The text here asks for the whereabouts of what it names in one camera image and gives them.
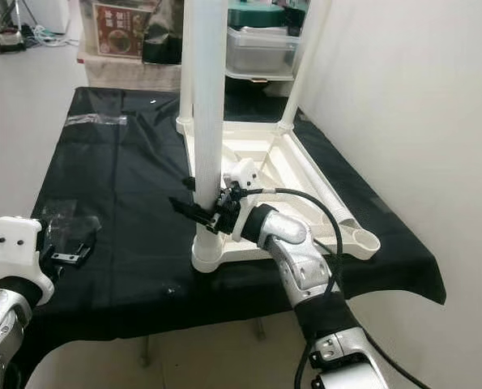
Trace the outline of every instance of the clear plastic container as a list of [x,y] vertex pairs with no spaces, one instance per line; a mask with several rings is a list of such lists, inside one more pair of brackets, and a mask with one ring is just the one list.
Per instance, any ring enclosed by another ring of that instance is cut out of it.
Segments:
[[228,28],[226,75],[234,79],[292,80],[300,38],[281,28]]

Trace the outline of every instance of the table leg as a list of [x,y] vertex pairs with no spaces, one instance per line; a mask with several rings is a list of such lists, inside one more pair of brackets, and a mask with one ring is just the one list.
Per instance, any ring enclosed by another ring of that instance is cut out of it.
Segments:
[[255,335],[257,336],[257,339],[265,340],[266,331],[264,330],[264,323],[262,322],[262,318],[256,318],[254,321],[254,325],[255,325]]
[[140,338],[140,365],[148,367],[151,364],[151,356],[149,355],[149,335]]

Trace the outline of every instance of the table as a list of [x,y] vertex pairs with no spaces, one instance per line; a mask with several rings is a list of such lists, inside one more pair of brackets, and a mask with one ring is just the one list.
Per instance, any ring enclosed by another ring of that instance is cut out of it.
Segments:
[[[64,204],[97,216],[94,255],[67,269],[52,300],[37,307],[15,356],[23,385],[44,355],[72,340],[145,336],[289,310],[275,263],[226,263],[211,273],[190,264],[193,222],[168,197],[190,200],[186,150],[176,132],[178,95],[78,88],[32,216]],[[225,119],[274,122],[283,98],[255,89],[227,94]],[[437,262],[322,132],[298,115],[296,135],[363,228],[382,248],[367,262],[343,258],[346,298],[402,289],[446,299]]]

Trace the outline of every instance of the white wall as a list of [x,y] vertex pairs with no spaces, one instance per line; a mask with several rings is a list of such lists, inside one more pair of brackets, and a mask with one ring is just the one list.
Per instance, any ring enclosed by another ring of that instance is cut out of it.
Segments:
[[334,0],[306,91],[446,283],[445,307],[374,293],[357,315],[434,388],[482,388],[482,0]]

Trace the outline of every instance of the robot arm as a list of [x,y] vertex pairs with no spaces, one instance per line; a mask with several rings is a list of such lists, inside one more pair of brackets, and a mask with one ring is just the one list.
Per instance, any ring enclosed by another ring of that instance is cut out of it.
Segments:
[[[233,173],[224,175],[227,188],[210,211],[198,204],[176,199],[171,202],[175,211],[205,225],[212,233],[231,233],[234,240],[254,242],[276,261],[288,299],[311,346],[305,357],[313,368],[321,370],[313,387],[389,389],[387,382],[396,375],[395,368],[352,315],[314,245],[311,228],[268,204],[255,207],[256,199],[246,197],[254,187],[251,178],[256,178],[253,163],[241,161]],[[193,189],[191,180],[186,184]]]
[[64,266],[80,267],[91,255],[95,233],[73,254],[43,248],[45,222],[0,217],[0,388],[7,368],[23,341],[32,310],[48,302]]

